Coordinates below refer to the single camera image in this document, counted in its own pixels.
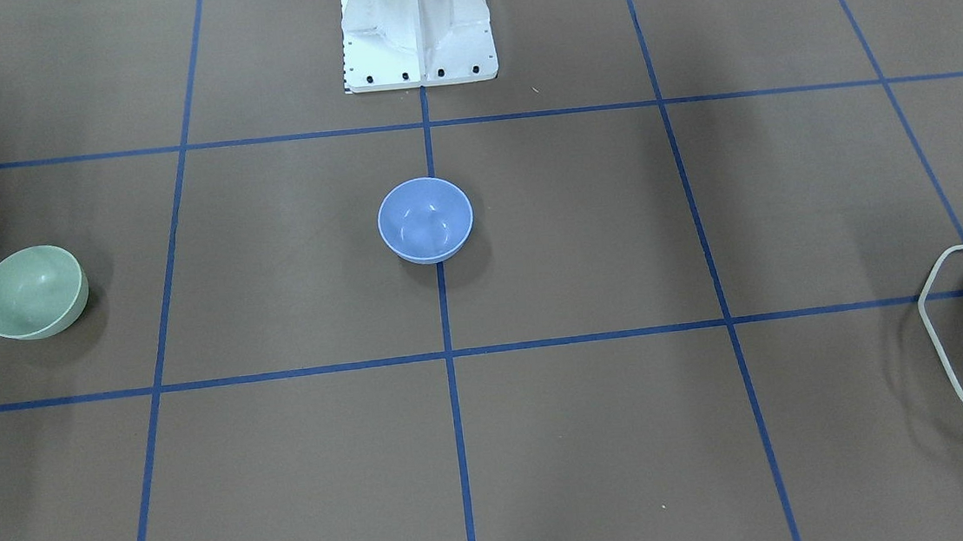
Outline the green bowl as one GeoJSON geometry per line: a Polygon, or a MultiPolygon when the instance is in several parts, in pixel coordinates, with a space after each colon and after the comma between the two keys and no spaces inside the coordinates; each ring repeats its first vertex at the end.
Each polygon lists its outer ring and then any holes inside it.
{"type": "Polygon", "coordinates": [[[26,247],[0,261],[0,337],[46,340],[89,304],[86,269],[63,247],[26,247]]]}

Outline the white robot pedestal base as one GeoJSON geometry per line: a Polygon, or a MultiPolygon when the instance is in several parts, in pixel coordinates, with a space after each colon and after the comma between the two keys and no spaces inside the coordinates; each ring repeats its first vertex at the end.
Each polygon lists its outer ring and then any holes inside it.
{"type": "Polygon", "coordinates": [[[343,88],[365,94],[493,80],[488,0],[340,0],[343,88]]]}

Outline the blue bowl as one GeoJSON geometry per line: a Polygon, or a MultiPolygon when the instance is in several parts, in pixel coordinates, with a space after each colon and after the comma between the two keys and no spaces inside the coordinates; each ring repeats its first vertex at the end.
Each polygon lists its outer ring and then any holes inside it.
{"type": "Polygon", "coordinates": [[[419,265],[456,255],[475,222],[470,197],[457,185],[431,176],[399,183],[381,200],[377,216],[388,250],[419,265]]]}

